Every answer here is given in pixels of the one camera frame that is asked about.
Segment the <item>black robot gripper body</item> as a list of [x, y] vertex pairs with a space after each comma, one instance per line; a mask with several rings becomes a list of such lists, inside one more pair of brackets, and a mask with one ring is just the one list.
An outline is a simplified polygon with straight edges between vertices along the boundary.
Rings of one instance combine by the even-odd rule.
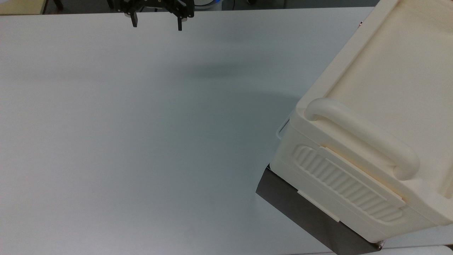
[[114, 6], [128, 15], [142, 8], [165, 9], [178, 18], [192, 18], [195, 10], [193, 0], [115, 0]]

